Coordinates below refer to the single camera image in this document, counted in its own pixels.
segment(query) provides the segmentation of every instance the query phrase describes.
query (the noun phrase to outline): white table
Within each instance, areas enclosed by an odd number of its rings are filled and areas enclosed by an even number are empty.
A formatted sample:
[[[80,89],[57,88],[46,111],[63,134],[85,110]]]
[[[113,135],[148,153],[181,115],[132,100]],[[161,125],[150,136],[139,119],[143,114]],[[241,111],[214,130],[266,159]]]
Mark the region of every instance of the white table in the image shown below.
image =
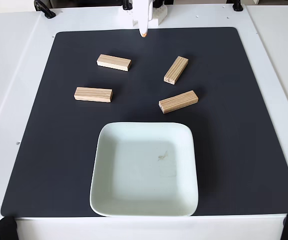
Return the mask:
[[[0,204],[54,36],[123,29],[116,7],[0,14]],[[288,164],[288,7],[170,6],[160,28],[237,28]],[[270,62],[279,76],[279,80]],[[18,221],[21,239],[279,239],[284,215],[180,218],[52,218]]]

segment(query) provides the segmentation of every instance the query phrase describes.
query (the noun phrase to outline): wooden block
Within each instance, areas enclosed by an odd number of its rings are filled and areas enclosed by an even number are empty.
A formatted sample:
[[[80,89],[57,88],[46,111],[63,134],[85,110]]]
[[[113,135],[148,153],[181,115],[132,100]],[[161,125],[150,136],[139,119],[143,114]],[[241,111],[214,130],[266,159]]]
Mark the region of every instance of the wooden block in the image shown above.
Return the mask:
[[[76,100],[110,103],[112,95],[111,89],[78,87],[74,97]]]
[[[123,71],[128,71],[131,63],[132,61],[129,59],[103,54],[100,54],[99,58],[97,59],[98,66],[119,69]]]
[[[169,113],[183,107],[195,104],[198,102],[198,97],[194,91],[188,91],[177,96],[172,96],[170,98],[159,101],[159,107],[162,109],[163,113]]]
[[[184,71],[187,64],[188,64],[187,58],[178,56],[173,65],[166,73],[164,81],[170,84],[175,84],[179,76]]]

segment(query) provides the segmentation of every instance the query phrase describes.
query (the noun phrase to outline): wood grain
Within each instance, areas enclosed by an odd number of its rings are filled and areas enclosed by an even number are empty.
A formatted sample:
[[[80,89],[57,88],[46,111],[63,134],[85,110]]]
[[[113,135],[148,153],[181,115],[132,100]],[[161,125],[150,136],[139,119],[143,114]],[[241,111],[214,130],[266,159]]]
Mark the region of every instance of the wood grain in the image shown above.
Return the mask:
[[[97,65],[112,69],[119,69],[123,71],[128,71],[132,61],[125,58],[120,58],[116,56],[108,56],[100,54],[97,59]]]
[[[172,96],[170,98],[159,101],[159,107],[162,109],[163,113],[169,113],[183,107],[195,104],[198,102],[198,97],[194,91],[188,91],[177,96]]]
[[[178,56],[173,65],[170,67],[168,72],[164,77],[164,81],[170,84],[175,84],[179,76],[184,71],[186,65],[188,64],[188,59]]]
[[[76,100],[110,103],[113,96],[111,89],[78,87],[75,92]]]

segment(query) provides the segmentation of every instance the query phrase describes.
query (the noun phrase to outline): dark gray mat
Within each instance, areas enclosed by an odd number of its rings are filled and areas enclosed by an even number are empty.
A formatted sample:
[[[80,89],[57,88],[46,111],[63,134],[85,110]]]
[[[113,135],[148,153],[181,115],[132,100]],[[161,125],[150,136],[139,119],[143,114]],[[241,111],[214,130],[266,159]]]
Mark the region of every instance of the dark gray mat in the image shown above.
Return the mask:
[[[132,60],[129,72],[97,66]],[[188,66],[171,85],[177,56]],[[111,103],[77,101],[76,87],[113,89]],[[158,101],[194,90],[197,104],[163,114]],[[89,192],[102,127],[176,122],[194,137],[194,215],[288,213],[288,168],[234,28],[61,32],[56,35],[2,205],[16,217],[94,217]]]

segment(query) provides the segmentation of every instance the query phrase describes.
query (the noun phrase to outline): white square plate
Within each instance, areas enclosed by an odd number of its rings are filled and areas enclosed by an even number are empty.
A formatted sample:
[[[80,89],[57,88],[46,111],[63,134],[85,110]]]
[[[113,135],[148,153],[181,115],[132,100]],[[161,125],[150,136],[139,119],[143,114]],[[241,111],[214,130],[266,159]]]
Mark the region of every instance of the white square plate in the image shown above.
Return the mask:
[[[198,204],[193,136],[179,123],[115,122],[99,134],[90,206],[103,216],[189,216]]]

